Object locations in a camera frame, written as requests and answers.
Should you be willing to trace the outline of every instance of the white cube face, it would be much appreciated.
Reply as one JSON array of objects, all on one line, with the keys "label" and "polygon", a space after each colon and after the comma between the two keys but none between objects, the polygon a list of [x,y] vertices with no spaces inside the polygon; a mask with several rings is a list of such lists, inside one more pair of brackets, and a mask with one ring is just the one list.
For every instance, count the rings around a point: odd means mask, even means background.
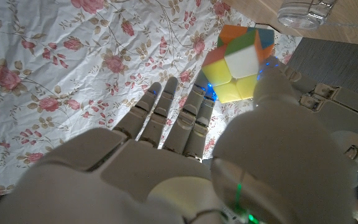
[{"label": "white cube face", "polygon": [[259,61],[254,45],[238,50],[224,59],[233,78],[244,78],[259,71]]}]

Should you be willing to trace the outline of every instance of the white fabric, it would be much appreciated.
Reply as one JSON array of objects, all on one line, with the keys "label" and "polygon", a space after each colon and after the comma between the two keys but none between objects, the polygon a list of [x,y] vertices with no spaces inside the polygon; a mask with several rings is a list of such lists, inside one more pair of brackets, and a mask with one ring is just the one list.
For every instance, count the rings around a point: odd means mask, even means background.
[{"label": "white fabric", "polygon": [[[224,24],[255,26],[216,0],[0,1],[0,194],[45,153],[111,129],[151,83],[175,76],[164,138]],[[275,55],[289,59],[299,41],[277,37]],[[246,100],[216,103],[204,158],[248,110]]]}]

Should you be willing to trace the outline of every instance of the green light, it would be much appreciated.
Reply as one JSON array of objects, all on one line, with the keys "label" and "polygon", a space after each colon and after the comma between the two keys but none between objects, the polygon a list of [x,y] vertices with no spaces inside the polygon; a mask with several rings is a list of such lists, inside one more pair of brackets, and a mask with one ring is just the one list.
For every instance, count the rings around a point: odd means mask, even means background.
[{"label": "green light", "polygon": [[249,219],[249,221],[251,221],[251,222],[253,222],[253,223],[256,223],[256,224],[259,223],[258,219],[256,219],[256,218],[255,218],[253,215],[251,215],[251,214],[249,214],[248,219]]},{"label": "green light", "polygon": [[246,215],[247,210],[241,208],[240,196],[241,196],[241,184],[238,183],[237,184],[237,192],[236,192],[236,195],[234,198],[234,200],[236,202],[236,204],[234,205],[234,212],[239,215],[240,220],[243,220],[243,222],[245,222],[247,220],[247,215]]}]

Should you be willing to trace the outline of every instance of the yellow cube face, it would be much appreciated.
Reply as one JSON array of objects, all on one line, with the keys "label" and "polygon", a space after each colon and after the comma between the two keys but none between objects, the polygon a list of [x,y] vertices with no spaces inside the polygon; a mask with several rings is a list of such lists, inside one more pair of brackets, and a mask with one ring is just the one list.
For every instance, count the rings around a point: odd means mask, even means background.
[{"label": "yellow cube face", "polygon": [[241,95],[237,90],[235,80],[231,80],[229,83],[223,85],[214,86],[213,88],[221,103],[241,100]]},{"label": "yellow cube face", "polygon": [[236,87],[243,100],[253,97],[255,86],[258,81],[257,79],[258,74],[250,75],[248,77],[240,78],[237,80]]},{"label": "yellow cube face", "polygon": [[212,64],[204,66],[202,70],[214,89],[216,85],[222,85],[230,82],[231,80],[229,68],[223,58]]}]

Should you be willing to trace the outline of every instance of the robot finger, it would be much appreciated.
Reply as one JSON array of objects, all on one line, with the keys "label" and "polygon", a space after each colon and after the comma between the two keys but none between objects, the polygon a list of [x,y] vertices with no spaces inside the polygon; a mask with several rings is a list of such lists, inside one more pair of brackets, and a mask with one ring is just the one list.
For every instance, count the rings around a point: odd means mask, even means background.
[{"label": "robot finger", "polygon": [[163,149],[182,154],[190,132],[196,123],[196,117],[200,105],[204,100],[208,80],[200,72],[187,97],[187,100],[179,112],[178,118],[172,126],[172,129],[164,142]]},{"label": "robot finger", "polygon": [[153,147],[157,148],[160,142],[162,129],[167,122],[167,116],[177,86],[177,78],[171,77],[168,79],[154,112],[151,115],[149,122],[146,124],[143,133],[140,135],[139,141],[148,142]]},{"label": "robot finger", "polygon": [[143,127],[143,123],[152,109],[155,99],[161,91],[161,84],[155,82],[142,98],[133,106],[129,112],[118,122],[113,130],[126,134],[135,139]]},{"label": "robot finger", "polygon": [[208,133],[209,121],[211,119],[214,105],[215,102],[213,99],[207,97],[204,98],[197,114],[195,125],[190,132],[185,149],[182,153],[185,157],[194,158],[200,162],[202,161],[205,138]]},{"label": "robot finger", "polygon": [[281,73],[288,78],[294,90],[301,94],[309,93],[314,90],[318,82],[311,77],[297,72],[293,68],[278,61],[277,58],[270,56],[259,65],[259,75],[262,78],[269,73]]}]

